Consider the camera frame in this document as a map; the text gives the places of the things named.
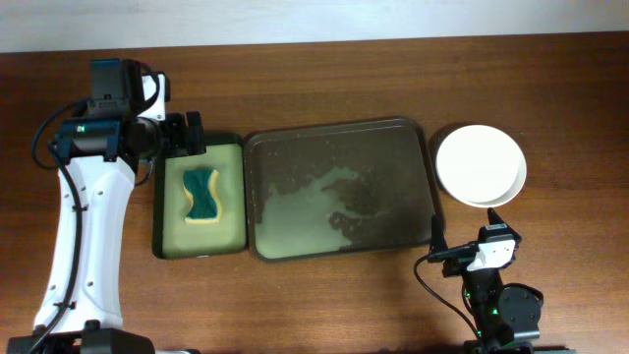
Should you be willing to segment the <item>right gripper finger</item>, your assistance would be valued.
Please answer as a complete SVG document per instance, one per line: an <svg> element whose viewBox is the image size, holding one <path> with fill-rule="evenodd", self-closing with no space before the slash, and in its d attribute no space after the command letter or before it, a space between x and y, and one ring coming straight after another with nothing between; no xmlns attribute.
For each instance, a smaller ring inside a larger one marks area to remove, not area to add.
<svg viewBox="0 0 629 354"><path fill-rule="evenodd" d="M487 209L488 226L486 230L511 230L511 227L498 215L493 207Z"/></svg>
<svg viewBox="0 0 629 354"><path fill-rule="evenodd" d="M431 217L431 237L429 242L429 253L431 255L445 252L448 250L445 241L444 229L439 217L434 214Z"/></svg>

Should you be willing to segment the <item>white plate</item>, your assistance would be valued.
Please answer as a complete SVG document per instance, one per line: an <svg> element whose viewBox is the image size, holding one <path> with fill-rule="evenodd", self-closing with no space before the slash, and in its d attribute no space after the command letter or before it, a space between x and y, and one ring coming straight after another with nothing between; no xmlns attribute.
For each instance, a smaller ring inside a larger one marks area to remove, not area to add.
<svg viewBox="0 0 629 354"><path fill-rule="evenodd" d="M437 146L435 171L443 189L471 207L500 207L522 191L528 168L513 138L487 125L465 125Z"/></svg>

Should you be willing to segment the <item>green and yellow sponge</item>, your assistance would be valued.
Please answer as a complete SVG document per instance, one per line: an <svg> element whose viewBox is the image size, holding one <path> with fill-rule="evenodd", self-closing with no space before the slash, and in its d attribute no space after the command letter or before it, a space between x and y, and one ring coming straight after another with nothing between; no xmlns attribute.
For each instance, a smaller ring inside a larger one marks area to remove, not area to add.
<svg viewBox="0 0 629 354"><path fill-rule="evenodd" d="M219 172L215 169L188 170L183 175L184 193L190 202L185 216L189 224L218 222L222 216L222 204L217 193Z"/></svg>

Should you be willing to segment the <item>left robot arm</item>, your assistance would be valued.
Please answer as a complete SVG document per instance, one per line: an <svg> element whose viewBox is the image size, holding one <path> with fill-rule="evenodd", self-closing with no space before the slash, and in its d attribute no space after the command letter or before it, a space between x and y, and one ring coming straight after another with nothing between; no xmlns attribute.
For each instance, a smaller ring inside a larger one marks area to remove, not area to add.
<svg viewBox="0 0 629 354"><path fill-rule="evenodd" d="M71 118L48 148L61 191L53 265L32 334L10 338L8 352L155 352L122 329L125 213L140 161L203 153L200 114Z"/></svg>

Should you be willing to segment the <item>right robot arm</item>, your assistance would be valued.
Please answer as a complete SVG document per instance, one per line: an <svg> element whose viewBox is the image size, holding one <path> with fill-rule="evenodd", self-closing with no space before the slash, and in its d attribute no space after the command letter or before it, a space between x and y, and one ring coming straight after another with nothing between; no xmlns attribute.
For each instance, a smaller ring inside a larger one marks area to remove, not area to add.
<svg viewBox="0 0 629 354"><path fill-rule="evenodd" d="M429 253L418 262L442 265L444 277L462 279L463 314L441 296L439 302L454 310L475 338L463 344L465 353L533 353L531 342L540 337L543 307L541 291L521 283L505 283L500 272L515 261L521 236L497 214L487 210L488 225L478 238L449 248L438 218L431 218Z"/></svg>

